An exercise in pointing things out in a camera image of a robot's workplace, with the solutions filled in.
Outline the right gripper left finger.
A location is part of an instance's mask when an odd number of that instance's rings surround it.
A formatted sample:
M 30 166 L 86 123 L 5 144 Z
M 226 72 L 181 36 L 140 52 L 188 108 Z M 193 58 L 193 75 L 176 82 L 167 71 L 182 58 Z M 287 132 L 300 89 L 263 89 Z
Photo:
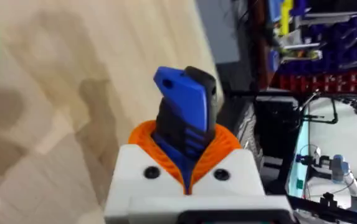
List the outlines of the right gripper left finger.
M 127 217 L 131 201 L 148 197 L 183 197 L 177 166 L 151 137 L 156 121 L 139 124 L 119 149 L 105 204 L 105 217 Z

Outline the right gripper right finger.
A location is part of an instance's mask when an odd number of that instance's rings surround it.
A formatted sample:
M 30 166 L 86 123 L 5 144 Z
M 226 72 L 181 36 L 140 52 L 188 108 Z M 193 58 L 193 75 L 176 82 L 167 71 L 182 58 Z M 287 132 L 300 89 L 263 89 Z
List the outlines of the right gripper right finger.
M 225 127 L 216 125 L 191 174 L 189 195 L 265 195 L 253 153 Z

